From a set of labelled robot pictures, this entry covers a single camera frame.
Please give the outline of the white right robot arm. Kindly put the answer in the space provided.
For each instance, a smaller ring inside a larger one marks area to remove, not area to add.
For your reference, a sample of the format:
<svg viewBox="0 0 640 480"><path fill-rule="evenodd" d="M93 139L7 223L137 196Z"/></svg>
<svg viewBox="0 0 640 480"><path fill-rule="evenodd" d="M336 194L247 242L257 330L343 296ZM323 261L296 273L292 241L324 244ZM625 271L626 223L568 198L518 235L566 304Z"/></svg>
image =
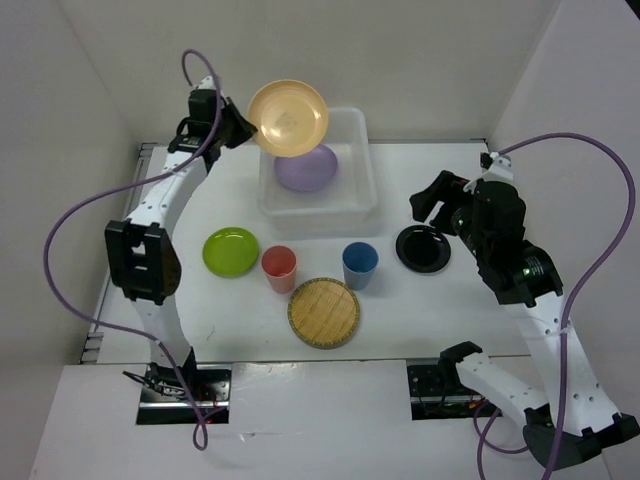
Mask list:
<svg viewBox="0 0 640 480"><path fill-rule="evenodd" d="M619 411L591 368L566 316L569 303L551 258L524 237L526 205L517 190L442 171L410 204L415 220L458 237L471 252L481 279L517 324L543 385L537 390L523 383L467 341L442 351L442 388L484 396L521 429L538 463L553 471L638 436L636 418Z"/></svg>

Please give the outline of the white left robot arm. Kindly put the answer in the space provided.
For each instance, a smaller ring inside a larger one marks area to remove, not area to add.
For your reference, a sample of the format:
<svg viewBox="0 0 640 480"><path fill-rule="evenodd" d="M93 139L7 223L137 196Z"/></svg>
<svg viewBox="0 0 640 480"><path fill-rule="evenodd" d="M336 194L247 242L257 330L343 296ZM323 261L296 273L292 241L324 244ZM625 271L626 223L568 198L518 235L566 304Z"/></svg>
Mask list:
<svg viewBox="0 0 640 480"><path fill-rule="evenodd" d="M176 306L182 267L173 232L222 148L233 149L256 131L213 86L192 90L188 109L167 149L160 180L125 219L105 228L111 280L138 313L150 344L144 381L180 400L197 392L200 377Z"/></svg>

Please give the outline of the purple plastic plate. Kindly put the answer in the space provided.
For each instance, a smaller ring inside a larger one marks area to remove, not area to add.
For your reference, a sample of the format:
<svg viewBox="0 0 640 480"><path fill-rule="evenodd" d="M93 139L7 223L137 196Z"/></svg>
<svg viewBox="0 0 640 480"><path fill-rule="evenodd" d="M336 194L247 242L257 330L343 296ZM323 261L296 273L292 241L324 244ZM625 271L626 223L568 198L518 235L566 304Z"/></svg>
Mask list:
<svg viewBox="0 0 640 480"><path fill-rule="evenodd" d="M296 157L277 157L274 173L278 182L296 192L316 192L328 186L338 171L338 158L326 145L318 145Z"/></svg>

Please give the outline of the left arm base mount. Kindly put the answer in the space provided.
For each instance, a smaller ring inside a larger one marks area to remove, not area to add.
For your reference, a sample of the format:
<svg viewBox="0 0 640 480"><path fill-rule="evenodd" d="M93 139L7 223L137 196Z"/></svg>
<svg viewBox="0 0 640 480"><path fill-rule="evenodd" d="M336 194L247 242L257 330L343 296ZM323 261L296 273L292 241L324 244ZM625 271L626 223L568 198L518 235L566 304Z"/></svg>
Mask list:
<svg viewBox="0 0 640 480"><path fill-rule="evenodd" d="M144 374L130 371L123 371L122 374L141 386L137 425L187 425L197 422L185 390L172 370L161 372L159 368L148 365ZM209 366L186 379L205 423L228 424L231 368L225 365L220 368Z"/></svg>

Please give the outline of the orange plastic plate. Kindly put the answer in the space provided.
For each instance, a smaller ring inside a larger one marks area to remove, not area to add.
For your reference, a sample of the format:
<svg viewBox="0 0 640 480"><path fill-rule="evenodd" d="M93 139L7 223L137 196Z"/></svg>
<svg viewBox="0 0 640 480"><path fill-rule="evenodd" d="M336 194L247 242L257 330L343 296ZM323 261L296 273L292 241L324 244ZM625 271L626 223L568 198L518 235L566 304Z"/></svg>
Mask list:
<svg viewBox="0 0 640 480"><path fill-rule="evenodd" d="M283 79L263 86L248 107L248 120L257 129L254 141L275 157L306 154L323 140L329 110L309 84Z"/></svg>

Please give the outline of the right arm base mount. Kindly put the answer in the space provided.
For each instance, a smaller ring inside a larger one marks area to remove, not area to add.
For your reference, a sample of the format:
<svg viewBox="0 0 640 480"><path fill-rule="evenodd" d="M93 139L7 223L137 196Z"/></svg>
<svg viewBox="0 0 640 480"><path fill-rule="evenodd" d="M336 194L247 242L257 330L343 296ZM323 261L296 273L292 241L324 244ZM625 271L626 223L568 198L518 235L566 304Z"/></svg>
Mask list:
<svg viewBox="0 0 640 480"><path fill-rule="evenodd" d="M471 418L485 400L466 387L446 385L435 359L408 362L406 372L413 421Z"/></svg>

